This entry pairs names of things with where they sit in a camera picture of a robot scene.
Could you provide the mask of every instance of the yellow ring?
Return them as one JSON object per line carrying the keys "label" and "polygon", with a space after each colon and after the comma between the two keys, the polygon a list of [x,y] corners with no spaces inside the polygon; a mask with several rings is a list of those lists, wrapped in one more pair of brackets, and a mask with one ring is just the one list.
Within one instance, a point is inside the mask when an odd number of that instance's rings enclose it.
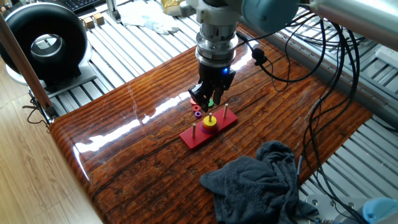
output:
{"label": "yellow ring", "polygon": [[206,116],[206,118],[203,119],[203,124],[207,128],[214,128],[217,125],[217,119],[214,116],[212,116],[211,121],[209,121],[209,116]]}

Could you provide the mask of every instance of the white cloth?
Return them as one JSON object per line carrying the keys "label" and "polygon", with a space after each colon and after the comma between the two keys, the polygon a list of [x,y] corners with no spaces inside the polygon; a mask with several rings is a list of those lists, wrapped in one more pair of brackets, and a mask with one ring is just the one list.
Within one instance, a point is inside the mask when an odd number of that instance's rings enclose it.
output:
{"label": "white cloth", "polygon": [[159,34],[175,33],[179,30],[172,16],[163,13],[155,1],[139,0],[118,7],[124,25],[145,26]]}

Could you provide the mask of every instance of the wooden table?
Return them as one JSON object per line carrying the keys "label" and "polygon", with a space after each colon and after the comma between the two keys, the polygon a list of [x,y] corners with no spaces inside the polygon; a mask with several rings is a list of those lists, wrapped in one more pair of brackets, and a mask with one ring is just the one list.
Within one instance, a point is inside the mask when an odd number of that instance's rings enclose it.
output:
{"label": "wooden table", "polygon": [[[274,62],[274,74],[286,77],[282,52],[266,42],[257,46]],[[51,124],[52,137],[105,223],[216,223],[213,195],[199,183],[202,174],[239,156],[254,157],[256,149],[269,140],[290,146],[296,158],[301,153],[308,111],[325,85],[310,77],[278,93],[271,79],[254,66],[247,46],[237,50],[233,85],[224,93],[222,105],[213,108],[229,103],[238,123],[189,151],[179,134],[198,122],[187,92],[198,80],[194,50]],[[306,73],[306,68],[292,61],[291,79]],[[334,92],[323,108],[344,97]],[[328,119],[335,114],[329,113]],[[354,103],[322,132],[318,138],[322,161],[370,115]],[[315,164],[312,153],[310,160]],[[300,181],[310,174],[304,166]]]}

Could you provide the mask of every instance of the dark towel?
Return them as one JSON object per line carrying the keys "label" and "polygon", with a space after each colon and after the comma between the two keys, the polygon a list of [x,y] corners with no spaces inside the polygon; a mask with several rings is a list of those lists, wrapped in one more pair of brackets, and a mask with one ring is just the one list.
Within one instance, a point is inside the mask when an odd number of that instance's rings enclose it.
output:
{"label": "dark towel", "polygon": [[214,193],[218,222],[293,223],[318,210],[299,200],[297,171],[292,150],[279,141],[264,143],[256,159],[242,156],[222,169],[204,174],[200,183]]}

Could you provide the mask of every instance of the wooden floor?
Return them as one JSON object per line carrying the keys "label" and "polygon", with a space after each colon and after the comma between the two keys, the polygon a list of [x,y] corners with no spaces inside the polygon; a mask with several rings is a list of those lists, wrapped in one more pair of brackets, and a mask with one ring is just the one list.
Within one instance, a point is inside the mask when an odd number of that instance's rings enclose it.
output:
{"label": "wooden floor", "polygon": [[0,59],[0,223],[101,223],[29,101]]}

